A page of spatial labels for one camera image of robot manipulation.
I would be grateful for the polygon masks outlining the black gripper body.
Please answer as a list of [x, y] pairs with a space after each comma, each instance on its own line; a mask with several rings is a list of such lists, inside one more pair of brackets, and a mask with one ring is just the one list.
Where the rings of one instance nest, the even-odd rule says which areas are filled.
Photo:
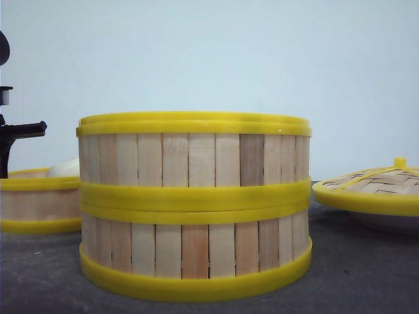
[[[1, 31], [1, 66], [6, 64], [10, 57], [10, 45]], [[1, 106], [9, 104], [9, 91], [12, 86], [1, 86]], [[43, 137], [47, 124], [45, 121], [40, 121], [32, 124], [6, 124], [4, 116], [1, 114], [1, 179], [7, 179], [8, 162], [11, 147], [15, 140], [32, 137]]]

